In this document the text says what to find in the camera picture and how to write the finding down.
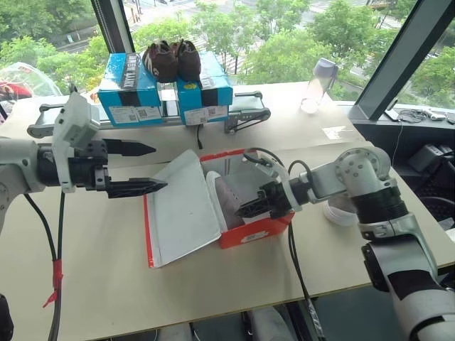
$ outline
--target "cardboard box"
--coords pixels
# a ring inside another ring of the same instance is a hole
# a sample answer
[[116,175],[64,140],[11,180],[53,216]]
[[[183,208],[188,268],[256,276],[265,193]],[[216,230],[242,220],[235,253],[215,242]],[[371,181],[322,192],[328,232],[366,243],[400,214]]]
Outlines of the cardboard box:
[[98,97],[114,126],[162,122],[156,80],[138,53],[111,53]]
[[213,52],[200,52],[200,82],[177,79],[178,109],[186,125],[228,119],[232,86]]
[[214,180],[222,178],[234,195],[231,202],[247,202],[257,197],[259,186],[272,179],[250,162],[242,160],[243,150],[198,158],[188,150],[170,162],[154,178],[168,185],[144,196],[146,250],[149,267],[175,261],[218,240],[222,248],[282,233],[294,213],[279,219],[267,214],[244,219],[236,225],[223,215],[222,200]]

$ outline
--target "shoe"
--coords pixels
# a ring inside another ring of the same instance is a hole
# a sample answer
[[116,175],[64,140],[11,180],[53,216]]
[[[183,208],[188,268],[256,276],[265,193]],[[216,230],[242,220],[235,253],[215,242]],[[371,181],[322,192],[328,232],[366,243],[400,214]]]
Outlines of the shoe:
[[194,44],[182,39],[179,44],[172,44],[171,49],[176,50],[178,61],[178,76],[186,82],[199,81],[200,58]]
[[159,44],[151,44],[144,52],[142,62],[157,82],[176,81],[178,71],[176,54],[165,40]]

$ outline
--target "white lid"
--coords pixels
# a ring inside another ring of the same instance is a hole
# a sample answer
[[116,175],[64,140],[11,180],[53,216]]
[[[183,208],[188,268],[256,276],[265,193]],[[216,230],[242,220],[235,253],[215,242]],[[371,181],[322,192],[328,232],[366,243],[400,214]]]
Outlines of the white lid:
[[154,178],[168,185],[147,195],[154,266],[175,261],[221,235],[199,157],[185,151]]

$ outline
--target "black cable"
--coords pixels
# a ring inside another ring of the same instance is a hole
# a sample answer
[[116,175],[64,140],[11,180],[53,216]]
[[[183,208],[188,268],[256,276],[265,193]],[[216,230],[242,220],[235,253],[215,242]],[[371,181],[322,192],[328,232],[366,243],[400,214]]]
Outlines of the black cable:
[[243,152],[243,157],[246,158],[248,161],[253,162],[253,163],[260,163],[261,165],[267,165],[268,164],[268,162],[266,162],[265,160],[263,160],[261,158],[254,158],[253,156],[248,155],[248,153],[251,153],[252,151],[262,151],[262,152],[264,152],[266,154],[269,154],[272,158],[274,158],[277,161],[277,163],[279,165],[284,167],[284,164],[282,163],[282,161],[279,159],[278,156],[273,154],[271,151],[268,151],[267,149],[263,149],[263,148],[259,148],[259,147],[253,147],[253,148],[245,149],[245,151]]
[[203,124],[199,124],[198,125],[198,128],[196,129],[196,141],[198,142],[198,148],[199,150],[203,149],[202,147],[202,142],[200,142],[200,139],[199,139],[199,129],[203,126]]
[[26,197],[28,203],[31,205],[31,207],[33,207],[33,209],[38,214],[38,216],[41,219],[41,222],[44,225],[44,230],[45,230],[46,236],[48,238],[48,242],[49,242],[50,254],[52,256],[52,261],[55,261],[57,259],[57,256],[55,254],[54,241],[52,239],[52,233],[50,232],[50,227],[49,227],[48,221],[46,220],[46,217],[44,217],[43,212],[41,212],[41,210],[37,206],[37,204],[33,201],[31,196],[29,194],[24,194],[23,196]]
[[[60,194],[60,209],[58,214],[58,244],[57,244],[57,260],[62,259],[62,240],[63,240],[63,213],[65,210],[65,193]],[[62,310],[62,289],[56,288],[56,295],[54,301],[54,314],[52,318],[52,325],[50,327],[48,341],[57,341],[58,329],[60,328],[60,314]]]
[[65,210],[65,193],[60,194],[60,212],[58,213],[57,259],[62,259],[63,211]]
[[[306,177],[308,178],[308,181],[310,182],[311,187],[314,190],[313,174],[311,173],[310,167],[308,167],[308,165],[305,162],[303,162],[302,160],[292,161],[291,165],[289,165],[288,173],[291,174],[292,167],[294,167],[297,163],[302,165],[305,168]],[[295,239],[294,239],[294,227],[292,226],[292,222],[290,222],[288,225],[288,244],[289,244],[289,250],[291,252],[291,259],[292,259],[292,262],[294,263],[294,268],[296,269],[297,276],[299,277],[301,289],[304,292],[304,298],[305,298],[306,305],[307,305],[306,309],[309,312],[310,318],[313,320],[313,324],[316,329],[316,333],[318,334],[318,340],[324,341],[326,338],[323,336],[323,330],[322,330],[321,323],[319,321],[319,317],[316,313],[315,307],[313,306],[313,302],[311,301],[311,297],[309,295],[308,289],[306,288],[304,277],[301,274],[299,257],[297,255],[296,244],[295,244]]]
[[[264,149],[264,148],[254,147],[254,148],[246,149],[245,152],[243,153],[243,156],[247,160],[249,160],[249,161],[251,161],[253,163],[261,163],[261,164],[265,163],[265,164],[267,164],[267,162],[265,160],[254,158],[254,157],[248,155],[248,153],[252,152],[252,151],[262,151],[262,152],[264,152],[266,154],[269,154],[272,158],[274,158],[277,161],[277,163],[279,165],[284,167],[284,164],[282,163],[282,161],[279,159],[278,156],[276,156],[271,151],[268,151],[267,149]],[[308,167],[308,165],[305,162],[303,162],[302,160],[293,161],[291,163],[291,165],[289,166],[288,173],[291,173],[292,167],[294,165],[296,165],[297,163],[301,164],[305,168],[306,177],[308,178],[308,181],[310,183],[313,183],[313,176],[312,176],[310,167]],[[306,309],[308,311],[308,314],[310,315],[311,320],[313,321],[316,333],[318,334],[318,340],[319,341],[325,341],[326,338],[323,336],[323,331],[322,331],[322,328],[321,328],[321,324],[319,322],[319,317],[317,316],[317,313],[316,313],[316,310],[315,310],[315,308],[313,306],[313,303],[311,301],[311,297],[309,295],[308,289],[306,288],[304,277],[301,274],[301,269],[300,269],[300,264],[299,264],[299,257],[297,256],[297,251],[296,251],[296,244],[295,244],[295,239],[294,239],[294,228],[292,226],[292,222],[290,222],[289,225],[288,225],[288,235],[287,236],[288,236],[288,244],[289,244],[289,252],[291,254],[291,260],[292,260],[294,268],[295,268],[295,270],[297,272],[297,277],[299,277],[299,282],[300,282],[301,289],[302,289],[302,291],[304,293],[304,299],[306,301]]]

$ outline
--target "window frame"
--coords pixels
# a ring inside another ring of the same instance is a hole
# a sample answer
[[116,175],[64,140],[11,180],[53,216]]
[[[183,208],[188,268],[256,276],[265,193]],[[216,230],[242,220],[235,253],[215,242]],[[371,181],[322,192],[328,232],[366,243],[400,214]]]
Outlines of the window frame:
[[122,0],[91,2],[109,53],[136,52]]
[[455,0],[417,0],[349,116],[377,121],[454,17]]

